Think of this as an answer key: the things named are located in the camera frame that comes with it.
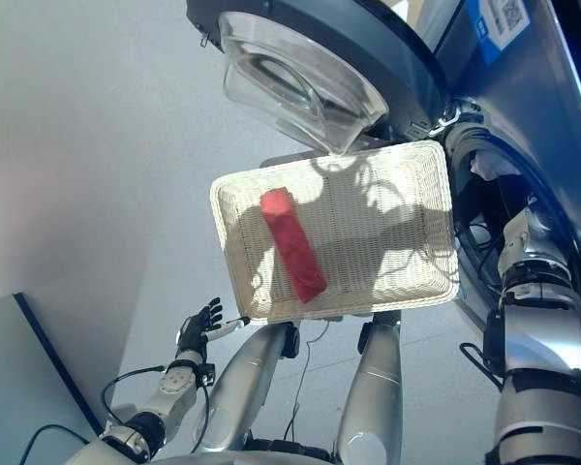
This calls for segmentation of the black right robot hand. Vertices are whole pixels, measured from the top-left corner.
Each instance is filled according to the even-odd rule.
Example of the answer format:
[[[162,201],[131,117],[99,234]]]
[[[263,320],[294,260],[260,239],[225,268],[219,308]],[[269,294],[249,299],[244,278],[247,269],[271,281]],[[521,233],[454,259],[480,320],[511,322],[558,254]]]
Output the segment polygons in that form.
[[[503,175],[488,183],[497,216],[509,220],[535,196],[533,186],[522,175]]]

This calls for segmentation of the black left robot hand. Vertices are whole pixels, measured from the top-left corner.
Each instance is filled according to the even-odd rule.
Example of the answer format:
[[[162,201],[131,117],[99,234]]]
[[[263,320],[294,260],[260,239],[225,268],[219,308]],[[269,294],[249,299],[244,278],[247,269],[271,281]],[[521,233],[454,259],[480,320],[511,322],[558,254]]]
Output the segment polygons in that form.
[[[201,363],[207,361],[207,345],[246,327],[249,317],[239,317],[223,322],[223,305],[219,297],[214,297],[197,314],[188,317],[176,336],[176,356],[195,353]]]

